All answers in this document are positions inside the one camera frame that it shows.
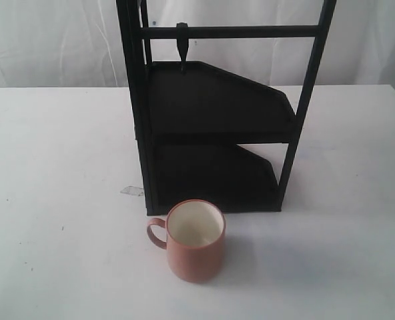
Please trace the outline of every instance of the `mug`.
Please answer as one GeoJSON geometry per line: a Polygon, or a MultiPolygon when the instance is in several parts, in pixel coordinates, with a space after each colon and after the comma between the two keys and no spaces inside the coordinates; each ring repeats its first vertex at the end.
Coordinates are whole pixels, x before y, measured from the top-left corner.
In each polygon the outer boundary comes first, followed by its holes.
{"type": "Polygon", "coordinates": [[[153,218],[147,224],[150,240],[167,251],[168,265],[180,278],[201,283],[214,277],[224,258],[226,220],[212,203],[192,199],[178,203],[166,221],[153,218]],[[158,239],[152,225],[165,228],[166,242],[158,239]]]}

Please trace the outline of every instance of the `white table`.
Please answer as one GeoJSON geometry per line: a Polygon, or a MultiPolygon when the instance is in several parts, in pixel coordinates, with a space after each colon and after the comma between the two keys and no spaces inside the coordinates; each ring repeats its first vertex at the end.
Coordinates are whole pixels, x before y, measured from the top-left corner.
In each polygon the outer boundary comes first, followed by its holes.
{"type": "MultiPolygon", "coordinates": [[[[296,105],[299,87],[282,87],[296,105]]],[[[284,146],[251,146],[279,172],[284,146]]],[[[281,213],[205,285],[145,233],[127,89],[0,89],[0,319],[395,319],[395,91],[316,87],[281,213]]]]}

